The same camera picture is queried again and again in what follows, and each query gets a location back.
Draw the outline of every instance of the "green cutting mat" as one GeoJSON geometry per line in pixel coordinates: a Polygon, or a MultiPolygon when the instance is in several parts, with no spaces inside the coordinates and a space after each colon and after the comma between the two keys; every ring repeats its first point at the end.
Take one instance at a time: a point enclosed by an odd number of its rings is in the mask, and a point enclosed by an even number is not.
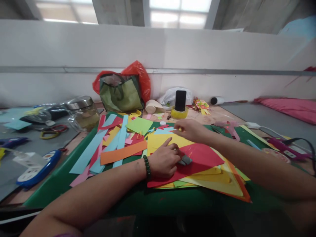
{"type": "MultiPolygon", "coordinates": [[[[151,128],[159,127],[158,122],[154,122],[151,128]]],[[[230,137],[224,129],[220,129],[223,135],[230,137]]],[[[52,175],[38,188],[38,190],[24,203],[30,208],[44,208],[61,194],[68,191],[71,187],[69,184],[77,177],[76,174],[69,174],[70,169],[77,161],[80,154],[97,132],[94,128],[90,134],[71,152],[64,163],[57,168],[52,175]]],[[[259,148],[267,147],[263,142],[253,137],[244,129],[237,127],[236,132],[240,141],[247,144],[246,140],[250,139],[259,148]]],[[[123,164],[139,159],[140,156],[131,156],[124,159],[123,164]]],[[[111,169],[112,165],[105,167],[105,171],[111,169]]],[[[246,188],[250,194],[253,203],[246,203],[220,194],[216,191],[203,188],[183,188],[173,190],[157,190],[146,187],[145,181],[133,187],[108,213],[109,216],[129,216],[135,214],[142,215],[177,215],[177,214],[198,214],[206,213],[214,208],[220,210],[250,210],[250,211],[267,211],[272,208],[279,208],[278,199],[267,192],[262,187],[249,181],[246,188]]]]}

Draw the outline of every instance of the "beaded bracelet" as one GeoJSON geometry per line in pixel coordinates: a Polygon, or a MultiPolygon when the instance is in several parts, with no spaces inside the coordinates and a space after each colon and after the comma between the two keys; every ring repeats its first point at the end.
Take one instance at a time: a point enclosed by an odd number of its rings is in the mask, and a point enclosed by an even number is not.
{"type": "Polygon", "coordinates": [[[147,156],[144,155],[145,165],[146,165],[146,171],[147,171],[147,179],[150,180],[151,178],[151,172],[149,167],[149,162],[147,156]]]}

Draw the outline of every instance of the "forearm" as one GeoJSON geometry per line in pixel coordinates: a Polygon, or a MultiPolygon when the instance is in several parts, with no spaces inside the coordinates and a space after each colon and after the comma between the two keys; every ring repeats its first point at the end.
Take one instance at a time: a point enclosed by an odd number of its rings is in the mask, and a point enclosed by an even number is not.
{"type": "Polygon", "coordinates": [[[298,168],[246,144],[212,132],[205,143],[219,151],[253,182],[264,188],[285,198],[316,199],[315,178],[298,168]]]}
{"type": "Polygon", "coordinates": [[[146,178],[142,159],[110,169],[72,188],[48,205],[28,227],[32,231],[45,219],[54,218],[82,230],[106,213],[128,190],[146,178]]]}

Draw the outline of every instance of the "pink cushion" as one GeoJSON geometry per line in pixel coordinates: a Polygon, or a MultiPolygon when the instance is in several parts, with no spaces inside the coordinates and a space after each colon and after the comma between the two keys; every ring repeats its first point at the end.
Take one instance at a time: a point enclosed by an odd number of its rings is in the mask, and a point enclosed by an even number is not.
{"type": "Polygon", "coordinates": [[[257,98],[254,101],[304,122],[316,124],[316,102],[314,101],[292,98],[257,98]]]}

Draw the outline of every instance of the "glass jar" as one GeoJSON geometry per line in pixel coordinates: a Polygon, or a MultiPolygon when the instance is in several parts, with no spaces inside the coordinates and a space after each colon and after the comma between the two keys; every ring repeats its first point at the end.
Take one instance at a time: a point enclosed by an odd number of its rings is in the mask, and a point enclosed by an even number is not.
{"type": "Polygon", "coordinates": [[[100,115],[90,96],[80,96],[64,103],[72,116],[68,122],[79,132],[90,132],[99,123],[100,115]]]}

